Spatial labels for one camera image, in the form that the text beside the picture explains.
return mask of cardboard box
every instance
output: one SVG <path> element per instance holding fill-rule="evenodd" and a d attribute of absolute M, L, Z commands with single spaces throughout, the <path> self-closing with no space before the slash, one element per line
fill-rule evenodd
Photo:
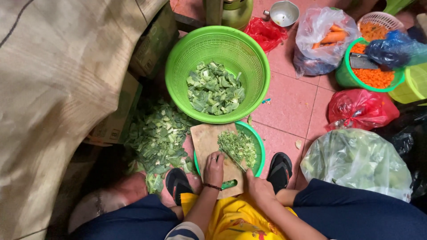
<path fill-rule="evenodd" d="M 124 143 L 141 91 L 142 85 L 126 72 L 117 110 L 96 125 L 83 142 L 97 146 Z"/>
<path fill-rule="evenodd" d="M 129 69 L 139 76 L 154 78 L 160 66 L 166 62 L 178 36 L 175 14 L 167 2 L 138 40 Z"/>

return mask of green plastic bowl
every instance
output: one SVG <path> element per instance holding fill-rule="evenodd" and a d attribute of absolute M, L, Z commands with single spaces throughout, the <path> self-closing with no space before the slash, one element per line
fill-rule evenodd
<path fill-rule="evenodd" d="M 390 86 L 386 88 L 373 88 L 364 82 L 360 81 L 358 77 L 353 73 L 351 67 L 350 67 L 350 50 L 351 48 L 356 44 L 361 43 L 368 45 L 369 42 L 367 42 L 364 38 L 358 38 L 354 40 L 345 51 L 344 59 L 341 61 L 341 64 L 335 71 L 335 79 L 338 82 L 338 84 L 344 88 L 364 88 L 369 91 L 373 92 L 390 92 L 394 90 L 399 84 L 403 83 L 405 81 L 405 74 L 404 74 L 404 68 L 395 69 L 395 78 L 390 83 Z"/>
<path fill-rule="evenodd" d="M 198 62 L 224 64 L 240 80 L 246 98 L 229 114 L 220 116 L 193 109 L 187 96 L 187 77 Z M 170 52 L 165 70 L 168 92 L 175 104 L 188 116 L 205 123 L 232 123 L 253 112 L 263 101 L 270 84 L 267 56 L 254 39 L 226 26 L 207 26 L 185 35 Z"/>
<path fill-rule="evenodd" d="M 252 171 L 254 172 L 255 177 L 259 177 L 261 176 L 261 173 L 263 171 L 264 162 L 266 159 L 266 150 L 264 148 L 264 141 L 255 131 L 255 129 L 253 129 L 249 124 L 244 123 L 242 121 L 237 121 L 234 124 L 236 124 L 237 130 L 243 131 L 246 135 L 248 135 L 248 137 L 252 138 L 252 141 L 254 142 L 255 150 L 257 152 L 257 158 L 256 158 L 256 163 L 252 168 Z M 200 169 L 199 169 L 199 164 L 197 162 L 196 151 L 194 151 L 194 165 L 196 166 L 197 172 L 200 175 Z M 237 182 L 235 181 L 233 184 L 230 184 L 230 185 L 223 184 L 222 188 L 226 189 L 229 187 L 234 187 L 236 185 L 237 185 Z"/>

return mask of flip-flop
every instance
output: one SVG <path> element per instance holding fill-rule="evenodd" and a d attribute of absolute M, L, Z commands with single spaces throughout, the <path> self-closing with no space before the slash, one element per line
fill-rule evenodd
<path fill-rule="evenodd" d="M 270 170 L 267 176 L 267 181 L 271 182 L 274 188 L 274 193 L 284 189 L 289 184 L 289 179 L 292 177 L 292 162 L 291 159 L 283 152 L 276 153 L 270 163 Z"/>
<path fill-rule="evenodd" d="M 177 206 L 181 206 L 181 193 L 193 193 L 185 172 L 174 168 L 166 176 L 166 189 Z"/>

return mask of yellow shirt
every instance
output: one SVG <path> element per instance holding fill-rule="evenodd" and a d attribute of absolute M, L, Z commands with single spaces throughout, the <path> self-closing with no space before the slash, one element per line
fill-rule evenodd
<path fill-rule="evenodd" d="M 198 196 L 191 193 L 181 194 L 184 215 L 190 211 Z M 285 240 L 282 232 L 276 228 L 260 211 L 248 195 L 220 199 L 216 202 L 206 240 Z"/>

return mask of bracelet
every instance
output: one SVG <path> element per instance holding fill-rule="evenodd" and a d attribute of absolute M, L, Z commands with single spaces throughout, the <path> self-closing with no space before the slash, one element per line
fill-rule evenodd
<path fill-rule="evenodd" d="M 211 187 L 211 188 L 214 188 L 214 189 L 216 189 L 216 190 L 222 191 L 222 188 L 217 187 L 217 186 L 213 186 L 213 185 L 211 185 L 211 184 L 209 184 L 209 183 L 204 183 L 204 184 L 203 184 L 203 186 Z"/>

